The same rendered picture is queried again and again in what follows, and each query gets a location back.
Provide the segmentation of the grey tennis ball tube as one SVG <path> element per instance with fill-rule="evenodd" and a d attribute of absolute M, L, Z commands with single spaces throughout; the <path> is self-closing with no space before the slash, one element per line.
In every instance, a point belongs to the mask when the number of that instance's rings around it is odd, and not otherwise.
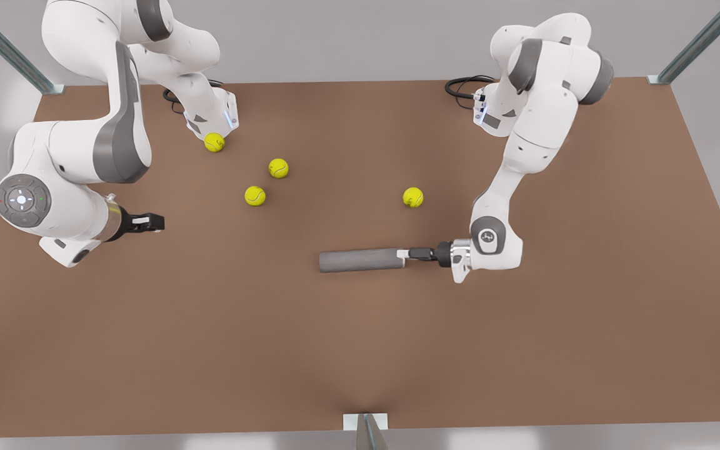
<path fill-rule="evenodd" d="M 397 250 L 386 248 L 321 252 L 318 256 L 319 270 L 320 273 L 348 273 L 403 268 L 406 259 L 397 258 Z"/>

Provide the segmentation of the silver frame post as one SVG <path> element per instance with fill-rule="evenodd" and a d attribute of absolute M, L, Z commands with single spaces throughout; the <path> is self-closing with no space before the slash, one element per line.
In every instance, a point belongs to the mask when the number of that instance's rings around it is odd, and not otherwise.
<path fill-rule="evenodd" d="M 666 67 L 646 80 L 651 85 L 671 85 L 720 36 L 720 11 L 697 32 Z"/>
<path fill-rule="evenodd" d="M 388 413 L 358 413 L 342 416 L 343 430 L 354 431 L 355 450 L 389 450 L 382 431 L 388 430 Z"/>
<path fill-rule="evenodd" d="M 0 56 L 42 95 L 60 95 L 65 86 L 54 84 L 0 32 Z"/>

